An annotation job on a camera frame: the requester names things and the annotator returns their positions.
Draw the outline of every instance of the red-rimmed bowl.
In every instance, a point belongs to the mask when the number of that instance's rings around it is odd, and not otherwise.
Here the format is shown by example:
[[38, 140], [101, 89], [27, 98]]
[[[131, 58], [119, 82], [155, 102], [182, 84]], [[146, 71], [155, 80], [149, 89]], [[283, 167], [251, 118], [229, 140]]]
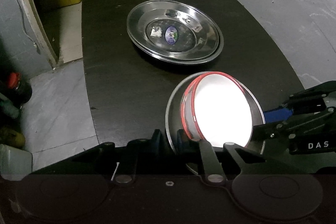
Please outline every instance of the red-rimmed bowl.
[[190, 139], [206, 139], [215, 147], [226, 142], [246, 146], [252, 113], [239, 82], [223, 72], [207, 72], [186, 88], [180, 105], [183, 128]]

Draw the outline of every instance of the table top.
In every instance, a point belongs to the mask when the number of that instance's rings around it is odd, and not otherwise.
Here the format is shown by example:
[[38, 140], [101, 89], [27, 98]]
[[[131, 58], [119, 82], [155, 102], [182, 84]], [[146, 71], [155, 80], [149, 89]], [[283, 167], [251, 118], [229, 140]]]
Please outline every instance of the table top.
[[303, 89], [280, 49], [237, 0], [174, 0], [211, 17], [224, 36], [222, 53], [198, 66], [164, 63], [140, 51], [127, 34], [130, 10], [148, 0], [83, 0], [85, 80], [98, 141], [123, 146], [165, 128], [169, 96], [200, 71], [222, 71], [242, 82], [263, 110]]

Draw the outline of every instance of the stainless steel plate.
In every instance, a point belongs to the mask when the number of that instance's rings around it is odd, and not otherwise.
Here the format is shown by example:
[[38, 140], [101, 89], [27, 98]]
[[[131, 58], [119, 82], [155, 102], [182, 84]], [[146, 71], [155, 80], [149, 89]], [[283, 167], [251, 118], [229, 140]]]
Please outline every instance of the stainless steel plate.
[[216, 23], [200, 10], [170, 0], [134, 7], [127, 17], [127, 32], [140, 49], [170, 63], [206, 63], [223, 49]]
[[[185, 89], [188, 87], [188, 85], [199, 75], [206, 73], [207, 71], [198, 72], [193, 75], [188, 76], [183, 81], [181, 81], [177, 87], [174, 89], [173, 93], [171, 94], [167, 108], [166, 108], [166, 116], [165, 116], [165, 125], [166, 125], [166, 134], [167, 138], [169, 140], [169, 144], [174, 152], [175, 150], [175, 143], [177, 141], [177, 131], [179, 129], [182, 129], [182, 122], [180, 117], [180, 104], [182, 100], [183, 93]], [[263, 115], [263, 111], [261, 110], [261, 107], [256, 100], [256, 98], [253, 96], [253, 94], [249, 91], [247, 87], [245, 87], [242, 83], [240, 85], [244, 88], [246, 91], [246, 98], [250, 105], [251, 113], [252, 113], [252, 123], [254, 126], [259, 124], [265, 123], [265, 118]], [[264, 149], [264, 142], [257, 143], [250, 141], [250, 143], [247, 146], [248, 149], [253, 150], [257, 153], [262, 154]], [[222, 149], [222, 147], [214, 147], [215, 151], [219, 151]]]

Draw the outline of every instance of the white sticker residue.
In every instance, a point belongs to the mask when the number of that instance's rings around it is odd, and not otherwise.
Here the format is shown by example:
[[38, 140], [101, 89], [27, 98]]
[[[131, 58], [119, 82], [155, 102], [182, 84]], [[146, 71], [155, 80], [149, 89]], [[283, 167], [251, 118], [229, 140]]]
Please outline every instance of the white sticker residue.
[[159, 26], [155, 26], [152, 28], [151, 37], [161, 37], [162, 29]]

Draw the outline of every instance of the stack of metal plates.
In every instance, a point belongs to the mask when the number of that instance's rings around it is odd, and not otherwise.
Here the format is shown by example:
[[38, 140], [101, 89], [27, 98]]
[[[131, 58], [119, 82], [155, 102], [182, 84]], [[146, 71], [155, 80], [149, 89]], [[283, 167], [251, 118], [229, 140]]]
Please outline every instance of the stack of metal plates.
[[223, 49], [217, 24], [200, 10], [176, 1], [137, 5], [128, 14], [127, 32], [141, 50], [169, 63], [206, 63]]

